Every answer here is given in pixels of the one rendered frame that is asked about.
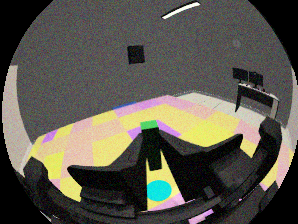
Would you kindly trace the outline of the green post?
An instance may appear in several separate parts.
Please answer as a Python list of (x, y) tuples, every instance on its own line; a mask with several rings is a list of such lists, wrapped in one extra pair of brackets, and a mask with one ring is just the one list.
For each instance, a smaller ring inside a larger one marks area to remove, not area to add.
[(150, 172), (162, 169), (161, 148), (158, 144), (157, 120), (141, 121), (141, 132), (144, 135), (146, 159), (148, 159)]

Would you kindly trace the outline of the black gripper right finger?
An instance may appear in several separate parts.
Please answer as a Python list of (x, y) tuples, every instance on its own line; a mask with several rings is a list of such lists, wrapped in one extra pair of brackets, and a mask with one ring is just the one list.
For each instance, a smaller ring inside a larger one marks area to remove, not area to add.
[(176, 180), (174, 183), (177, 184), (184, 202), (196, 198), (194, 192), (201, 184), (209, 165), (241, 147), (243, 139), (243, 133), (237, 133), (218, 144), (200, 147), (161, 129), (158, 129), (157, 135), (161, 152), (164, 153), (166, 164), (169, 165), (173, 179)]

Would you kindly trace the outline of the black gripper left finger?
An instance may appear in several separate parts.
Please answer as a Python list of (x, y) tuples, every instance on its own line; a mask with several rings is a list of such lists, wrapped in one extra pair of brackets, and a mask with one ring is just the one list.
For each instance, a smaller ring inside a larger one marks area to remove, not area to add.
[(121, 190), (132, 198), (141, 212), (148, 210), (146, 194), (146, 147), (142, 133), (138, 133), (112, 164), (106, 167), (69, 165), (69, 175), (80, 186), (104, 190)]

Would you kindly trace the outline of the cyan circle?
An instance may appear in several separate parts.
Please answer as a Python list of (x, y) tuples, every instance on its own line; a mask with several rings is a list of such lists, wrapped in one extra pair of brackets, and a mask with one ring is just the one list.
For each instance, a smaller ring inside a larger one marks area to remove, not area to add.
[(152, 201), (166, 200), (166, 197), (169, 197), (172, 193), (172, 186), (164, 180), (152, 181), (152, 183), (146, 185), (146, 188), (148, 188), (146, 194)]

